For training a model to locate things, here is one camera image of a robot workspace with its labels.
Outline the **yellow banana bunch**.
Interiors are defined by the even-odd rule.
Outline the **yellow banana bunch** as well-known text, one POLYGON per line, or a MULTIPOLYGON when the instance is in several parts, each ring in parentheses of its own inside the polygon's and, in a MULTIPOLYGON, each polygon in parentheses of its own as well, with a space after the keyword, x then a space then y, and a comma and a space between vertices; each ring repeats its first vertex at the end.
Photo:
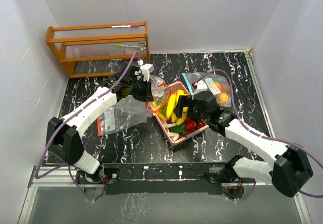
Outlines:
POLYGON ((171 119, 172 123, 176 123, 177 126, 184 123, 187 118, 188 107, 183 108, 182 116, 180 118, 177 118, 176 114, 174 113, 174 109, 177 106, 179 96, 182 95, 187 96, 187 94, 182 89, 179 89, 176 93, 172 94, 168 100, 166 109, 167 119, 171 119))

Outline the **blue zipper clear bag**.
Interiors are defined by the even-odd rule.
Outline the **blue zipper clear bag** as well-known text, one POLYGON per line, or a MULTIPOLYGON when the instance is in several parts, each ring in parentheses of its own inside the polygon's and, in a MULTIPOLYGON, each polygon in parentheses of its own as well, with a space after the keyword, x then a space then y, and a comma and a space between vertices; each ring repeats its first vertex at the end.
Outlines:
MULTIPOLYGON (((192 87, 193 82, 198 80, 200 77, 203 77, 202 81, 206 83, 208 87, 208 91, 210 91, 216 97, 218 104, 219 104, 219 96, 222 93, 220 82, 225 82, 229 84, 228 80, 224 76, 221 76, 216 73, 207 74, 206 72, 197 72, 197 73, 183 73, 182 75, 187 85, 187 89, 189 90, 191 95, 193 95, 193 92, 195 91, 195 89, 192 87)), ((232 105, 231 91, 226 93, 229 96, 229 101, 225 105, 219 104, 219 106, 231 107, 232 105)))

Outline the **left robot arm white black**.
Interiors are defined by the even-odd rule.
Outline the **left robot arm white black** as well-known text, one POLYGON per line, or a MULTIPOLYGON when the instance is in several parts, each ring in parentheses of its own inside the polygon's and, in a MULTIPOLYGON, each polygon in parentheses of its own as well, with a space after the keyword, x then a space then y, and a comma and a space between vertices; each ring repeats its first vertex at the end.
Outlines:
POLYGON ((121 73, 112 74, 74 111, 60 119, 53 117, 47 125, 44 152, 83 171, 89 181, 101 182, 104 167, 85 150, 81 138, 101 114, 129 95, 137 101, 153 101, 150 70, 147 66, 131 66, 121 73))

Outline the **yellow orange fruit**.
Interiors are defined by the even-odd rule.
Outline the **yellow orange fruit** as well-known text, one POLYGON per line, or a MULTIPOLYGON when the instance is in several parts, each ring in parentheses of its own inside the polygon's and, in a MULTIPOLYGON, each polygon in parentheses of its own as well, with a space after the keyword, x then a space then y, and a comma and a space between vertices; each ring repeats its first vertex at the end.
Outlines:
POLYGON ((222 92, 219 96, 219 104, 225 105, 229 101, 229 96, 227 93, 222 92))

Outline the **red apple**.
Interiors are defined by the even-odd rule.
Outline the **red apple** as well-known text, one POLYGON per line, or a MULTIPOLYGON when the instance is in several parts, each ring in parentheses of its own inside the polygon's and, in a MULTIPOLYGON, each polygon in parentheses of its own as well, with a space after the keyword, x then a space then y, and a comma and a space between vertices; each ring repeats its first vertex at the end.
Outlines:
POLYGON ((222 92, 230 92, 231 91, 231 87, 228 83, 220 82, 220 86, 221 86, 222 92))

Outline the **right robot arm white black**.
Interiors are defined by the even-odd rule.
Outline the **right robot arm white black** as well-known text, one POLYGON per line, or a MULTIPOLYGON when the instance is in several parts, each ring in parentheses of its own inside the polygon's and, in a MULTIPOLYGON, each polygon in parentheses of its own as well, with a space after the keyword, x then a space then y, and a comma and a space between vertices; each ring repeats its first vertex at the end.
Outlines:
POLYGON ((234 140, 261 157, 261 161, 234 156, 211 177, 218 181, 236 182, 240 178, 264 181, 283 195, 294 197, 313 176, 306 153, 297 144, 282 143, 244 124, 235 114, 222 109, 209 91, 181 95, 175 107, 180 117, 184 109, 188 118, 203 120, 209 128, 234 140))

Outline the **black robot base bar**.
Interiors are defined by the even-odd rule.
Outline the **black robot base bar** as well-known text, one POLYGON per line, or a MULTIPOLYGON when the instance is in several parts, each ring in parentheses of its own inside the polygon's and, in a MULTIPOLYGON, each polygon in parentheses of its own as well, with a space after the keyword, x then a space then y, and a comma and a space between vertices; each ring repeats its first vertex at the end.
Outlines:
POLYGON ((216 163, 104 164, 93 174, 77 175, 80 184, 101 185, 106 195, 128 193, 207 193, 242 198, 253 180, 234 177, 216 163))

